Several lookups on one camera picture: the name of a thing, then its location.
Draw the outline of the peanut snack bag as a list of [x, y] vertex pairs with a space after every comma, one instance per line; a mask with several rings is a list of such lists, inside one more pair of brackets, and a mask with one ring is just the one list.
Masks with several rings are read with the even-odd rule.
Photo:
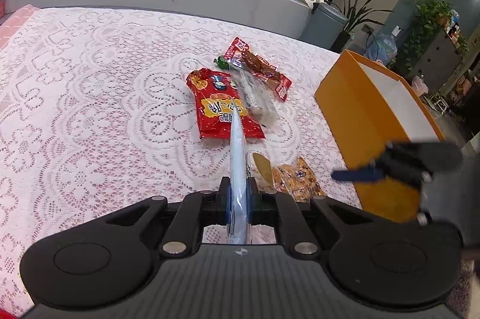
[[272, 181], [278, 192], [291, 195], [296, 202], [308, 203], [316, 195], [325, 195], [317, 177], [302, 157], [297, 157], [293, 165], [273, 167]]

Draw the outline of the red chip snack bag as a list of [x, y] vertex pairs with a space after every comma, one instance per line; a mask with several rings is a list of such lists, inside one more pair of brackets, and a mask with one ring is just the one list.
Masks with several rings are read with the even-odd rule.
[[228, 139], [233, 109], [237, 107], [245, 137], [264, 139], [261, 126], [243, 105], [232, 75], [201, 68], [188, 74], [186, 84], [194, 95], [201, 138]]

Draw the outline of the white lace tablecloth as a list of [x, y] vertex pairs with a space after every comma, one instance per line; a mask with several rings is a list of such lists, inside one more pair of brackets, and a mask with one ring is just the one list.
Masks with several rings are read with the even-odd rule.
[[[142, 10], [25, 7], [1, 46], [1, 312], [11, 318], [453, 318], [466, 248], [393, 178], [346, 166], [315, 99], [341, 54], [255, 28]], [[292, 82], [248, 178], [302, 157], [325, 195], [296, 202], [320, 247], [296, 259], [270, 226], [247, 244], [204, 228], [160, 256], [167, 206], [230, 179], [230, 137], [201, 138], [189, 73], [239, 37]]]

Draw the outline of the orange cardboard box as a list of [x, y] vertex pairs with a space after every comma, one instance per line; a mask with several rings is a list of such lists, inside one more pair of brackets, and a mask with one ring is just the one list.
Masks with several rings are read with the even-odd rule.
[[390, 142], [444, 138], [404, 78], [349, 50], [320, 82], [315, 99], [351, 169], [371, 162]]

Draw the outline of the grey cabinet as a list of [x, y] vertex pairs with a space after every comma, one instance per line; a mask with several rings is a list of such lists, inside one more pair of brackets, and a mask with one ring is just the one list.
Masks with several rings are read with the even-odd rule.
[[440, 30], [430, 46], [408, 73], [423, 79], [429, 94], [434, 94], [447, 82], [461, 61], [458, 49], [445, 31]]

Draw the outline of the water jug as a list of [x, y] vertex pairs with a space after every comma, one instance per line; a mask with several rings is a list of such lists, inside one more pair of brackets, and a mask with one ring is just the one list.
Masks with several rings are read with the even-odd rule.
[[386, 67], [396, 57], [396, 54], [397, 45], [395, 37], [391, 33], [373, 35], [373, 39], [365, 51], [366, 58], [379, 61]]

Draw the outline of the potted green plant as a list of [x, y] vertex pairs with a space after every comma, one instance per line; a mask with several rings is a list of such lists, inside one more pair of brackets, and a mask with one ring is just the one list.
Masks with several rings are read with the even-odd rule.
[[341, 53], [349, 40], [352, 38], [354, 29], [360, 24], [370, 22], [375, 25], [383, 26], [383, 22], [379, 22], [371, 18], [373, 13], [391, 13], [390, 9], [374, 9], [370, 7], [373, 0], [367, 0], [363, 5], [359, 4], [359, 0], [342, 0], [342, 5], [331, 1], [329, 4], [338, 10], [345, 18], [346, 23], [343, 29], [338, 34], [335, 42], [332, 44], [330, 50], [335, 53]]

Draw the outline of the small green candy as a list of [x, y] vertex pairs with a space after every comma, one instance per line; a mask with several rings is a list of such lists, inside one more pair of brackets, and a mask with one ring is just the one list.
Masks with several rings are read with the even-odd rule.
[[213, 62], [216, 64], [217, 67], [219, 67], [221, 70], [229, 70], [230, 65], [229, 63], [222, 57], [219, 56], [213, 60]]

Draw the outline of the clear white candy packet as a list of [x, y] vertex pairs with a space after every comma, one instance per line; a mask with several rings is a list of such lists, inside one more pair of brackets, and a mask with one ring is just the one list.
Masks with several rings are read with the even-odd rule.
[[264, 83], [245, 70], [231, 70], [230, 74], [249, 116], [259, 125], [271, 127], [278, 119], [278, 112]]

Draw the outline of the grey trash bin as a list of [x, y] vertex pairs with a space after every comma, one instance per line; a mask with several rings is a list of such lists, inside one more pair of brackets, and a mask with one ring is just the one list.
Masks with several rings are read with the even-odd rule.
[[347, 24], [347, 17], [327, 3], [315, 3], [300, 40], [323, 49], [330, 49]]

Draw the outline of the climbing green plant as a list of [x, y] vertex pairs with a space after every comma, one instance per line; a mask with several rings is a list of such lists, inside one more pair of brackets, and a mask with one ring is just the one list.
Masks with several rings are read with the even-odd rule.
[[452, 6], [445, 0], [416, 0], [416, 13], [395, 58], [394, 71], [406, 77], [434, 38], [451, 22]]

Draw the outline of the red meat snack packet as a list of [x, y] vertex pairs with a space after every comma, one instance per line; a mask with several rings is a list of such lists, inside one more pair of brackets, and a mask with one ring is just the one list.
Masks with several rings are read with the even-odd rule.
[[252, 53], [247, 42], [235, 37], [225, 51], [223, 58], [230, 67], [245, 70], [262, 80], [281, 101], [286, 101], [292, 84], [291, 80], [261, 56]]

